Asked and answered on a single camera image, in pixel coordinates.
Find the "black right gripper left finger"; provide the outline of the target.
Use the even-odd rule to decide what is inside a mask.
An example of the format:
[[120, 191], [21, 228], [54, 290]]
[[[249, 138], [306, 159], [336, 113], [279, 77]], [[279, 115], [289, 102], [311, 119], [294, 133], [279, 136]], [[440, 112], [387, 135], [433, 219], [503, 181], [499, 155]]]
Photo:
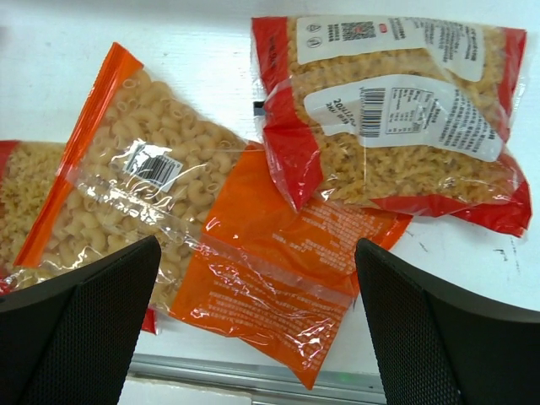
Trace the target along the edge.
[[116, 404], [154, 288], [148, 236], [1, 298], [3, 404]]

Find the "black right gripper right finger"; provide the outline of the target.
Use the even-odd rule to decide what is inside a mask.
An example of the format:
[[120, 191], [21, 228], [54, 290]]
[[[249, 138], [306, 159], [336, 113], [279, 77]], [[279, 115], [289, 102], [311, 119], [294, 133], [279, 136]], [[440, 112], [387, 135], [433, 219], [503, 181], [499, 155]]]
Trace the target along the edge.
[[389, 404], [537, 404], [539, 313], [438, 278], [367, 239], [355, 264]]

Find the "red fusilli pasta bag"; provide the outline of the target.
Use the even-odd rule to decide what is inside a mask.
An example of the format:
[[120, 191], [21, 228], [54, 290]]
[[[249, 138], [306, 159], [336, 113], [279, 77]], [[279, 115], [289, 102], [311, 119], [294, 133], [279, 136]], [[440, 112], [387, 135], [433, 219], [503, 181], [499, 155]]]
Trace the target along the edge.
[[147, 235], [143, 224], [74, 188], [62, 198], [35, 265], [17, 257], [57, 176], [64, 144], [1, 143], [1, 293], [25, 289], [90, 264]]

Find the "orange macaroni pasta bag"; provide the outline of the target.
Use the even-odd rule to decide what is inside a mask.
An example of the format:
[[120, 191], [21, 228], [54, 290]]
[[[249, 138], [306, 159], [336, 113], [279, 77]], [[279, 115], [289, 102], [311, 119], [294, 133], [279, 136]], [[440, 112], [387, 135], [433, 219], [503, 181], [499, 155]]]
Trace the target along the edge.
[[59, 275], [153, 236], [152, 308], [240, 339], [310, 389], [359, 295], [356, 243], [392, 248], [410, 221], [318, 198], [293, 211], [261, 144], [113, 44], [15, 265]]

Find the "red fusilli bag with labels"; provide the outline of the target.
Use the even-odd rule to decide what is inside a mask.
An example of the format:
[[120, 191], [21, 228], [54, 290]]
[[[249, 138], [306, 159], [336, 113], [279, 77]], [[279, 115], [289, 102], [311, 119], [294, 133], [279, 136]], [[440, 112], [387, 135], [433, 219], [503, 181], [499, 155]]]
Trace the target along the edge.
[[510, 153], [524, 29], [374, 15], [255, 17], [271, 176], [294, 209], [451, 215], [521, 236], [532, 198]]

